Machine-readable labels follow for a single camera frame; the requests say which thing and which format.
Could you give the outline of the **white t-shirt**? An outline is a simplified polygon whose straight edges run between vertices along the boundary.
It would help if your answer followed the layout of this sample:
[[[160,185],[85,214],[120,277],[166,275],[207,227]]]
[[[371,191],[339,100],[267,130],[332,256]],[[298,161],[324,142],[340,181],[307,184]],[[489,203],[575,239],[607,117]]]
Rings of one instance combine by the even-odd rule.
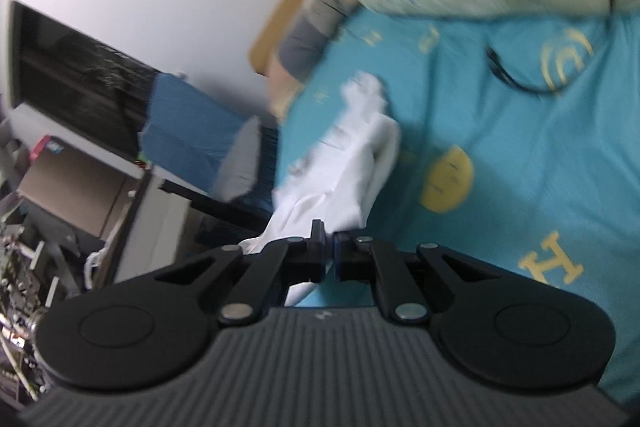
[[[387,115],[382,82],[358,72],[341,87],[344,108],[324,135],[293,161],[272,192],[274,211],[257,237],[240,247],[252,255],[276,239],[307,237],[314,220],[329,236],[361,230],[392,173],[400,126]]]

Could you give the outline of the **grey seat cushion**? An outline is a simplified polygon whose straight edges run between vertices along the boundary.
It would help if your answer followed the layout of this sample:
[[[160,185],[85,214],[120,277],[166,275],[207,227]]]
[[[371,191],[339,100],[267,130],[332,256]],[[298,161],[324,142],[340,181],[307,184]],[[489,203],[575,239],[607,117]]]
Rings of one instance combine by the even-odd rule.
[[[254,116],[242,124],[221,161],[212,190],[213,199],[232,202],[253,190],[262,145],[262,121]]]

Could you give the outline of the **white desk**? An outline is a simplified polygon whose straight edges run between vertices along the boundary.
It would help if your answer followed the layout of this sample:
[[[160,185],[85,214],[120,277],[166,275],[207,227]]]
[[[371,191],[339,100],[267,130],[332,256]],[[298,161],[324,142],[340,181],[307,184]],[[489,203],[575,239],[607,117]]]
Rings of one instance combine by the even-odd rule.
[[[92,270],[92,287],[126,281],[165,268],[199,251],[195,233],[208,197],[158,167],[145,170],[126,205],[124,217]]]

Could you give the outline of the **blue covered chair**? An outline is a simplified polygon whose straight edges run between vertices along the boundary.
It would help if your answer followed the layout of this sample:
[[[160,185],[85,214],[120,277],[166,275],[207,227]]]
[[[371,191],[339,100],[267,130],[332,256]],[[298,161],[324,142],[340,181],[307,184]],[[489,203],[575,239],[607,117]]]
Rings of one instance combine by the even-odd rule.
[[[232,202],[213,199],[213,185],[243,117],[170,74],[157,75],[139,134],[141,152],[152,164],[208,197],[195,208],[236,227],[260,232],[273,212],[279,132],[262,122],[262,145],[256,184]]]

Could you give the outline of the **teal patterned bed sheet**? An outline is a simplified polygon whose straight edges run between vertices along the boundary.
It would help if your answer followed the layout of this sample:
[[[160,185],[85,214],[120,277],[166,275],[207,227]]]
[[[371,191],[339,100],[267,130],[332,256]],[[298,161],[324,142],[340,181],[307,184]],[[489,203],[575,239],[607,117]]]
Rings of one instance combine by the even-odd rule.
[[[282,124],[277,179],[384,84],[401,129],[368,232],[435,242],[597,303],[616,329],[603,390],[639,398],[639,17],[452,20],[360,10]]]

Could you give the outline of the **gold refrigerator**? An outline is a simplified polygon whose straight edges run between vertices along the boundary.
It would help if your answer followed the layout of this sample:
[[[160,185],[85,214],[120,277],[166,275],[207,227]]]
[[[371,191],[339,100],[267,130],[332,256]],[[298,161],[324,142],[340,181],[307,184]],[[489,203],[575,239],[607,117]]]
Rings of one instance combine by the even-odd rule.
[[[138,180],[58,139],[44,143],[18,194],[96,239],[107,239]]]

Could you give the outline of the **striped pillow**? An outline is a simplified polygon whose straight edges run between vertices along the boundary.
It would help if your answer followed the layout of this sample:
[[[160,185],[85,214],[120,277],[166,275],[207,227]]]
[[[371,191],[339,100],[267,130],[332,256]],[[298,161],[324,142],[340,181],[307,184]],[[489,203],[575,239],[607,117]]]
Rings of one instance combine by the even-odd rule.
[[[269,109],[277,121],[288,117],[326,45],[359,5],[358,0],[303,0],[268,61]]]

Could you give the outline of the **dark window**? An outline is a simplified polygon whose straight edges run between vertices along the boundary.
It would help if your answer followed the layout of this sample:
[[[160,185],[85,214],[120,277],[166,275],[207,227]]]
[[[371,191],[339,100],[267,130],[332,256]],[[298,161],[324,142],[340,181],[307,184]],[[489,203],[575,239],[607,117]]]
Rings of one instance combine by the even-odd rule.
[[[9,10],[9,103],[129,161],[140,154],[158,70],[17,1]]]

